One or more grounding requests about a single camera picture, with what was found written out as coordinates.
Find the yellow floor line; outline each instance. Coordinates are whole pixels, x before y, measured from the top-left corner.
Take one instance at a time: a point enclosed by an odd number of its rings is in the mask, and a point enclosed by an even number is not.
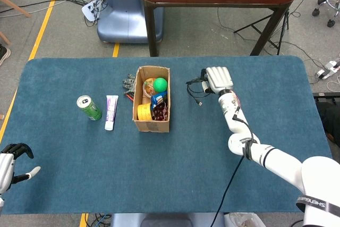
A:
[[[89,214],[88,213],[82,213],[81,217],[80,217],[79,227],[86,226],[86,221],[87,221],[88,218],[89,218]]]
[[[115,43],[115,47],[113,48],[112,57],[117,58],[119,52],[119,43]]]
[[[38,50],[38,47],[39,47],[41,38],[43,37],[43,34],[44,34],[45,29],[46,29],[46,26],[47,26],[48,19],[49,19],[51,13],[52,13],[52,9],[53,9],[54,3],[55,3],[54,0],[52,0],[51,2],[49,2],[49,6],[48,6],[48,9],[47,9],[47,12],[46,12],[44,21],[42,22],[41,28],[40,28],[40,30],[39,30],[39,34],[38,34],[37,39],[36,39],[36,42],[34,43],[33,49],[32,49],[32,51],[31,51],[31,55],[30,55],[30,57],[28,58],[29,61],[32,60],[32,59],[34,59],[35,56],[36,56],[36,53],[37,53],[37,50]]]
[[[49,6],[48,6],[48,9],[47,9],[44,21],[42,22],[42,25],[40,27],[40,30],[39,30],[39,33],[38,33],[38,36],[37,36],[37,39],[36,39],[36,42],[34,43],[34,46],[33,46],[33,49],[31,51],[30,57],[28,58],[29,61],[34,59],[35,56],[36,56],[36,53],[37,53],[37,50],[38,50],[41,38],[43,37],[43,34],[45,32],[46,25],[47,25],[47,22],[48,22],[48,19],[49,19],[50,15],[51,15],[54,3],[55,3],[55,1],[53,0],[53,1],[50,2]],[[6,129],[7,123],[9,121],[9,118],[10,118],[10,115],[11,115],[11,111],[12,111],[12,107],[13,107],[13,104],[14,104],[14,100],[15,100],[15,96],[16,96],[17,90],[18,89],[15,90],[14,96],[13,96],[11,104],[10,104],[10,107],[9,107],[9,109],[7,111],[5,120],[4,120],[4,122],[3,122],[2,126],[1,126],[1,129],[0,129],[0,143],[1,143],[2,137],[3,137],[4,133],[5,133],[5,129]]]

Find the chair wheel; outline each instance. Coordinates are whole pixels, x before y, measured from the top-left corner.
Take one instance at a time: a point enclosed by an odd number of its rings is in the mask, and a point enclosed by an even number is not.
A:
[[[320,10],[315,8],[314,11],[312,12],[313,16],[318,16],[320,14]]]
[[[318,0],[318,5],[320,5],[321,3],[325,2],[326,0]]]
[[[335,21],[334,21],[334,20],[329,20],[329,21],[327,22],[327,27],[331,28],[331,27],[334,26],[334,24],[335,24]]]

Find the yellow tape roll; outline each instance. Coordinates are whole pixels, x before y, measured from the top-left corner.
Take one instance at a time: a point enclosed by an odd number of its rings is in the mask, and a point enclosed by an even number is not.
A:
[[[139,105],[137,107],[137,115],[139,121],[152,121],[151,103]]]

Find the blue machine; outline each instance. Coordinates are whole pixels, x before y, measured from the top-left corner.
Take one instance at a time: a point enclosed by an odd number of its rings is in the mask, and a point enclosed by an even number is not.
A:
[[[106,0],[101,11],[97,33],[102,41],[111,43],[147,43],[142,0]],[[156,39],[163,37],[164,8],[155,9]]]

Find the cardboard box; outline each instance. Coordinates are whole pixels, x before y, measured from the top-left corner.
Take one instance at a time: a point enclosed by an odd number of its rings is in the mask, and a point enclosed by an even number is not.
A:
[[[143,93],[143,83],[149,78],[162,77],[168,82],[167,98],[168,98],[168,118],[166,121],[139,121],[137,115],[137,107],[140,104],[150,102]],[[169,132],[170,126],[170,109],[171,109],[171,90],[170,90],[170,69],[162,66],[140,66],[136,74],[136,82],[134,89],[134,101],[132,110],[132,120],[135,122],[139,131],[142,132]]]

